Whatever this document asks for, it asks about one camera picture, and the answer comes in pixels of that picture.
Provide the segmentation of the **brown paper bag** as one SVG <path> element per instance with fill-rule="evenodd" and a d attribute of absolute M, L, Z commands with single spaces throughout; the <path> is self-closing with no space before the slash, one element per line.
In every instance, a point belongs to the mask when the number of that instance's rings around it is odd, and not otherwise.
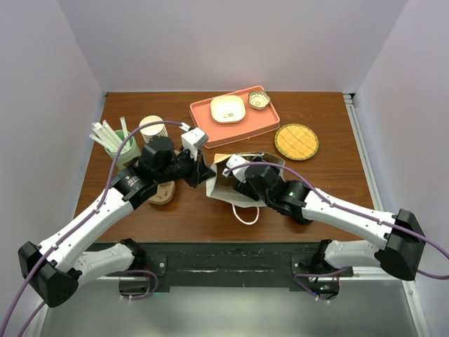
<path fill-rule="evenodd" d="M 211 199 L 217 199 L 231 204 L 234 216 L 238 221 L 245 225 L 254 225 L 259 219 L 260 208 L 266 207 L 267 205 L 262 200 L 254 201 L 233 190 L 233 186 L 238 180 L 233 176 L 225 177 L 222 174 L 223 169 L 225 168 L 225 160 L 231 155 L 232 154 L 215 154 L 213 164 L 210 167 L 216 172 L 216 177 L 206 181 L 206 196 Z M 266 161 L 280 165 L 286 163 L 284 159 L 268 152 L 243 152 L 237 153 L 237 155 L 245 157 L 249 162 Z M 250 222 L 244 221 L 237 214 L 236 207 L 256 208 L 255 219 Z"/>

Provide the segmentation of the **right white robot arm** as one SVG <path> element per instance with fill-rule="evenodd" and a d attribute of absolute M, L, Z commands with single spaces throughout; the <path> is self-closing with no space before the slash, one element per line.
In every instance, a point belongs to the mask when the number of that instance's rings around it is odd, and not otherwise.
<path fill-rule="evenodd" d="M 313 257 L 314 271 L 322 276 L 344 267 L 379 267 L 397 279 L 412 281 L 424 251 L 424 233 L 414 213 L 367 209 L 315 188 L 303 179 L 285 180 L 280 164 L 264 161 L 227 168 L 246 196 L 258 196 L 266 206 L 297 223 L 327 223 L 350 232 L 355 242 L 324 240 Z"/>

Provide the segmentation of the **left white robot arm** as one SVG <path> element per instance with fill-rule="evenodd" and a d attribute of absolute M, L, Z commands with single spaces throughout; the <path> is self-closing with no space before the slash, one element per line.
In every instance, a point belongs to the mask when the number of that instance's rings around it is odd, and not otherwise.
<path fill-rule="evenodd" d="M 182 148 L 175 152 L 169 137 L 153 138 L 72 222 L 38 245 L 27 242 L 19 248 L 22 276 L 48 307 L 63 304 L 96 277 L 122 270 L 138 275 L 144 270 L 145 254 L 131 239 L 104 251 L 87 249 L 113 224 L 153 197 L 160 184 L 183 179 L 197 187 L 215 176 L 201 151 L 208 136 L 194 129 L 182 134 L 181 140 Z"/>

